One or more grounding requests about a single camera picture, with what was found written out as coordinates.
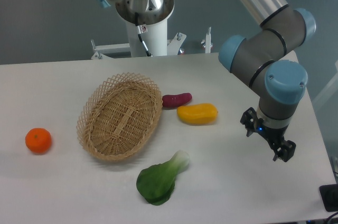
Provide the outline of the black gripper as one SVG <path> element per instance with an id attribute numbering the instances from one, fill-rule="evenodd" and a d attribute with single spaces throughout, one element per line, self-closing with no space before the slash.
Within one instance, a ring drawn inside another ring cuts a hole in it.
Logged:
<path id="1" fill-rule="evenodd" d="M 273 161 L 279 159 L 288 162 L 294 156 L 296 144 L 284 138 L 289 119 L 259 118 L 257 112 L 250 107 L 242 114 L 240 123 L 245 126 L 247 137 L 257 133 L 268 142 L 274 151 Z"/>

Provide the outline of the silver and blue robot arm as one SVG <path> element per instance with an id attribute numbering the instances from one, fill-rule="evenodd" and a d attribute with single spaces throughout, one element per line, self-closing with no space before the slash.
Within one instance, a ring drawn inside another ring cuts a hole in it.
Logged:
<path id="1" fill-rule="evenodd" d="M 240 122 L 247 134 L 259 134 L 274 151 L 274 159 L 289 161 L 296 145 L 284 138 L 290 120 L 302 99 L 308 76 L 285 55 L 313 36 L 313 15 L 292 9 L 285 0 L 241 0 L 261 27 L 250 39 L 228 38 L 219 51 L 220 63 L 259 96 L 257 109 L 246 110 Z M 170 54 L 167 20 L 174 0 L 98 0 L 104 8 L 115 5 L 126 22 L 133 57 Z"/>

